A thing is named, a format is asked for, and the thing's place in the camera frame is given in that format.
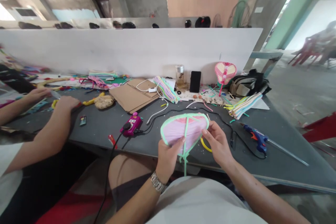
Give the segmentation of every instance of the pink fan craft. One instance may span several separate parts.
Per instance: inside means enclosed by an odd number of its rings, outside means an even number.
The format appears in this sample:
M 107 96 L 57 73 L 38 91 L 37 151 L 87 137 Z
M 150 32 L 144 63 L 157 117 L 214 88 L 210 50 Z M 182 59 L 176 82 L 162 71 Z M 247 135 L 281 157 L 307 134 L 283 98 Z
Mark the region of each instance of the pink fan craft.
M 215 73 L 218 82 L 221 84 L 219 96 L 221 96 L 223 85 L 229 83 L 231 78 L 236 75 L 237 68 L 234 64 L 229 62 L 218 62 L 215 66 Z
M 180 162 L 184 160 L 184 175 L 187 174 L 187 156 L 202 136 L 202 129 L 208 129 L 209 120 L 201 113 L 176 115 L 167 119 L 161 126 L 161 137 L 167 145 L 174 145 L 178 139 L 185 137 L 179 152 Z

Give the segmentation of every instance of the concrete floor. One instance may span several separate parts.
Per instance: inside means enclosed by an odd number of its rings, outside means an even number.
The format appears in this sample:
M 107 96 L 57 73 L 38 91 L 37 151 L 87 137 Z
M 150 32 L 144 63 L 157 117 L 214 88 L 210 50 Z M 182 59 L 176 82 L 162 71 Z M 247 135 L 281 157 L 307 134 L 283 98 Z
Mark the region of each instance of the concrete floor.
M 327 70 L 326 65 L 312 65 L 307 69 L 311 59 L 293 67 L 287 64 L 293 57 L 285 52 L 271 71 L 268 79 L 272 90 L 267 96 L 276 109 L 304 133 L 301 127 L 304 123 L 310 124 L 336 111 L 336 68 Z M 266 60 L 256 60 L 253 68 L 260 72 L 265 63 Z M 336 147 L 336 139 L 323 142 Z M 315 143 L 316 151 L 336 170 L 336 159 L 316 147 L 334 156 L 336 152 L 322 142 Z M 336 223 L 336 195 L 286 195 L 282 198 L 313 224 Z

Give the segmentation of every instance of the silver watch strap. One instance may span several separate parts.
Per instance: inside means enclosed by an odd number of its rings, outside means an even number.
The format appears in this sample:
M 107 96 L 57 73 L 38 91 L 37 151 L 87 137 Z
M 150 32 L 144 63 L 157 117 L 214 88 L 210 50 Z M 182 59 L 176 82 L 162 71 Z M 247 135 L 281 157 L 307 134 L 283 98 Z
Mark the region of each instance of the silver watch strap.
M 167 186 L 165 184 L 161 183 L 161 181 L 157 177 L 155 171 L 151 175 L 150 180 L 151 180 L 155 190 L 158 191 L 159 193 L 163 193 L 163 191 L 167 188 Z

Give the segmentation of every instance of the glass bottle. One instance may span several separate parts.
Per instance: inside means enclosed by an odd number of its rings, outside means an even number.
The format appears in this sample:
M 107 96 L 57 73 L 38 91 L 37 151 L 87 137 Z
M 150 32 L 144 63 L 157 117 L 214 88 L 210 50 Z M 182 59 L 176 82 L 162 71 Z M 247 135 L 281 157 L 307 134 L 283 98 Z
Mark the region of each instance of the glass bottle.
M 176 65 L 176 86 L 178 88 L 184 88 L 184 66 Z

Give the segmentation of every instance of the work table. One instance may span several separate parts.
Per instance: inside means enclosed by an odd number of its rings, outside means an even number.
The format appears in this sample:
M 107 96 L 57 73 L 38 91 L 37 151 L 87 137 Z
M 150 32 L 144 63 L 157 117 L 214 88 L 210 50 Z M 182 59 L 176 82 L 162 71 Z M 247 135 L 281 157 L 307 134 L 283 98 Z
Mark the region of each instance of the work table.
M 60 91 L 60 94 L 73 96 L 82 102 L 90 100 L 99 94 L 96 91 L 85 94 L 85 91 L 87 90 Z M 234 147 L 230 148 L 233 157 L 256 178 L 315 191 L 336 193 L 336 172 L 302 135 L 279 114 L 267 97 L 264 97 L 263 100 L 270 107 L 270 110 L 250 109 L 247 112 L 250 117 L 243 116 L 239 122 L 256 128 L 271 140 L 307 162 L 309 166 L 305 166 L 270 143 L 267 143 L 267 158 L 260 160 L 253 156 L 235 135 Z M 158 142 L 161 139 L 160 128 L 163 122 L 171 116 L 196 112 L 208 113 L 210 119 L 218 123 L 226 133 L 228 141 L 230 141 L 231 129 L 219 119 L 218 115 L 205 108 L 203 103 L 194 103 L 189 108 L 204 108 L 207 112 L 204 110 L 171 111 L 185 109 L 190 103 L 191 101 L 180 101 L 178 104 L 169 103 L 168 108 L 158 114 L 165 115 L 155 119 L 152 129 L 147 134 L 140 134 L 133 138 L 121 136 L 118 142 L 118 150 L 157 157 Z M 152 114 L 160 111 L 163 104 L 165 104 L 165 101 L 157 99 L 138 112 L 139 116 L 143 118 L 141 130 L 146 130 L 149 127 L 150 124 L 146 125 L 147 120 Z M 229 123 L 232 120 L 232 117 L 229 116 L 227 110 L 223 107 L 210 104 L 208 106 L 214 112 L 219 113 L 225 122 Z M 36 132 L 45 126 L 51 113 L 44 111 L 26 115 L 10 122 L 6 126 L 31 133 Z M 80 127 L 79 123 L 82 115 L 86 115 L 87 123 L 85 126 Z M 75 117 L 75 123 L 69 136 L 71 141 L 111 149 L 113 146 L 108 140 L 108 136 L 111 134 L 116 139 L 120 134 L 119 130 L 130 118 L 130 115 L 118 103 L 115 103 L 112 107 L 103 111 L 99 111 L 94 105 L 82 107 L 73 113 L 73 117 Z M 246 144 L 257 155 L 263 157 L 263 154 L 256 150 L 256 143 L 251 139 L 251 135 L 237 121 L 232 122 L 231 125 Z M 214 161 L 212 154 L 203 148 L 200 141 L 190 151 L 187 160 L 189 165 L 222 171 Z

